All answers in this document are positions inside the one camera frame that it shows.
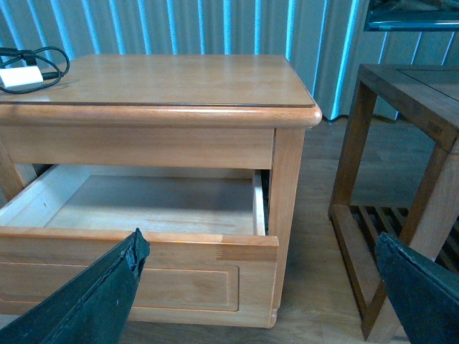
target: table frame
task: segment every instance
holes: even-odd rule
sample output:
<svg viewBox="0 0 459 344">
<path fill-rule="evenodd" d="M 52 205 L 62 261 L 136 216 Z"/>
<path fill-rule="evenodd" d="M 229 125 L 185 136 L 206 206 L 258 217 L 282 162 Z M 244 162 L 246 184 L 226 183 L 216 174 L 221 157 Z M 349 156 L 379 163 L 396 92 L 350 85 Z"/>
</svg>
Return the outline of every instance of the table frame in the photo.
<svg viewBox="0 0 459 344">
<path fill-rule="evenodd" d="M 359 68 L 328 214 L 361 314 L 361 329 L 368 341 L 388 343 L 399 327 L 372 253 L 350 210 L 374 106 L 377 96 L 382 97 L 435 141 L 399 236 L 419 253 L 435 259 L 459 214 L 459 102 L 402 71 L 446 68 L 365 64 Z"/>
</svg>

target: wooden slat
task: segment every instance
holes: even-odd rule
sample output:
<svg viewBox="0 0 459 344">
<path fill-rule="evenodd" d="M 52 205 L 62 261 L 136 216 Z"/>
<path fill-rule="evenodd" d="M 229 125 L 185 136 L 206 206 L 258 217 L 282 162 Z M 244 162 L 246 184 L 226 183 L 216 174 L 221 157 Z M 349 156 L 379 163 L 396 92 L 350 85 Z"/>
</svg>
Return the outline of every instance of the wooden slat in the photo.
<svg viewBox="0 0 459 344">
<path fill-rule="evenodd" d="M 376 228 L 374 228 L 372 218 L 368 214 L 368 211 L 366 210 L 366 208 L 364 206 L 359 206 L 358 209 L 359 209 L 359 213 L 362 219 L 364 220 L 365 226 L 368 229 L 370 237 L 372 238 L 371 248 L 373 248 L 374 246 L 376 246 L 376 243 L 378 242 L 378 239 L 379 239 L 378 231 L 376 230 Z"/>
<path fill-rule="evenodd" d="M 387 221 L 386 214 L 382 210 L 380 206 L 374 207 L 375 210 L 375 215 L 377 216 L 378 220 L 380 221 L 381 225 L 384 227 L 384 231 L 386 233 L 389 233 L 393 237 L 398 237 L 397 233 L 395 233 L 395 230 L 392 228 L 392 225 Z"/>
<path fill-rule="evenodd" d="M 390 211 L 394 215 L 395 219 L 397 220 L 400 228 L 403 228 L 404 223 L 406 222 L 406 218 L 403 216 L 403 214 L 400 212 L 398 208 L 390 208 Z"/>
<path fill-rule="evenodd" d="M 357 305 L 361 314 L 364 314 L 373 300 L 381 278 L 366 240 L 349 208 L 335 205 L 331 210 L 333 227 L 356 295 Z"/>
<path fill-rule="evenodd" d="M 2 126 L 15 163 L 271 169 L 274 130 Z"/>
<path fill-rule="evenodd" d="M 459 259 L 459 244 L 451 235 L 446 238 L 446 244 L 451 248 L 451 251 L 454 252 L 454 255 L 457 257 L 457 259 Z"/>
<path fill-rule="evenodd" d="M 253 187 L 253 230 L 254 235 L 266 235 L 265 233 L 265 207 L 263 205 L 263 190 L 261 185 L 260 170 L 255 170 L 252 180 Z"/>
<path fill-rule="evenodd" d="M 459 270 L 455 266 L 454 261 L 446 254 L 444 250 L 441 250 L 438 254 L 437 261 L 451 272 L 459 274 Z"/>
</svg>

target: drawer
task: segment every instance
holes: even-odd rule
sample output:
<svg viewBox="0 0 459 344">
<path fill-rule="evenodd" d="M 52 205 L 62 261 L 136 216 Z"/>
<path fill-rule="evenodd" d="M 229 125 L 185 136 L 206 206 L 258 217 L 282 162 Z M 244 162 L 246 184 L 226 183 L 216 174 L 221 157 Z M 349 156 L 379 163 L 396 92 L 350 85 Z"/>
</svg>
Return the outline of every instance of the drawer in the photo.
<svg viewBox="0 0 459 344">
<path fill-rule="evenodd" d="M 22 314 L 140 228 L 130 320 L 268 328 L 278 240 L 250 170 L 60 165 L 0 210 L 0 313 Z"/>
</svg>

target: black cable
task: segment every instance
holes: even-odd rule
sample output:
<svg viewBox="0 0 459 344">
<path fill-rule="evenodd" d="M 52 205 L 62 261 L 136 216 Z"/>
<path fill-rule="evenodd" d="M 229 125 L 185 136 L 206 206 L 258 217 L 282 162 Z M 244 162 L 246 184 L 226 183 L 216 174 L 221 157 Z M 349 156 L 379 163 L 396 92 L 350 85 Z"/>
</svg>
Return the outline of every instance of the black cable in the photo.
<svg viewBox="0 0 459 344">
<path fill-rule="evenodd" d="M 47 50 L 55 50 L 62 54 L 62 56 L 65 58 L 65 63 L 67 64 L 64 71 L 61 71 L 60 68 L 54 62 L 51 62 L 47 58 L 38 55 L 40 52 L 46 52 Z M 62 79 L 64 75 L 68 73 L 70 69 L 69 57 L 67 56 L 67 54 L 65 54 L 64 50 L 58 47 L 43 47 L 43 48 L 39 48 L 36 50 L 18 50 L 18 49 L 0 48 L 0 55 L 10 56 L 10 57 L 16 56 L 12 59 L 9 59 L 8 61 L 0 63 L 0 68 L 5 68 L 6 66 L 11 65 L 15 62 L 21 61 L 23 59 L 28 62 L 30 61 L 30 58 L 35 58 L 35 59 L 42 60 L 43 62 L 49 64 L 51 67 L 53 67 L 56 70 L 55 72 L 42 73 L 43 80 L 51 80 L 51 79 L 55 79 L 55 80 L 47 84 L 41 85 L 39 87 L 29 88 L 28 90 L 13 91 L 13 90 L 7 90 L 6 88 L 0 86 L 1 91 L 6 92 L 6 93 L 11 93 L 13 95 L 23 95 L 25 93 L 35 92 L 35 91 L 43 90 L 44 88 L 54 86 Z"/>
</svg>

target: table leg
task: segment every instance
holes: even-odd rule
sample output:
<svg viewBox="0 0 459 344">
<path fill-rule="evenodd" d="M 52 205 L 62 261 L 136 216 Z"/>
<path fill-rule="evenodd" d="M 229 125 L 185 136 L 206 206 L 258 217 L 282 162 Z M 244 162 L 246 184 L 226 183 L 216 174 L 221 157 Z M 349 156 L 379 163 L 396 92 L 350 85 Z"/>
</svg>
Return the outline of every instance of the table leg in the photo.
<svg viewBox="0 0 459 344">
<path fill-rule="evenodd" d="M 357 80 L 352 110 L 346 127 L 333 193 L 331 194 L 329 216 L 331 216 L 331 207 L 334 204 L 348 206 L 351 203 L 376 98 L 376 93 L 363 82 Z"/>
<path fill-rule="evenodd" d="M 274 286 L 273 317 L 282 297 L 304 135 L 304 129 L 276 129 L 275 131 L 270 183 L 269 235 L 277 236 L 279 239 L 279 257 Z"/>
<path fill-rule="evenodd" d="M 31 164 L 12 163 L 3 143 L 0 142 L 0 188 L 8 201 L 36 177 Z"/>
<path fill-rule="evenodd" d="M 435 259 L 459 214 L 459 155 L 436 145 L 400 240 Z"/>
</svg>

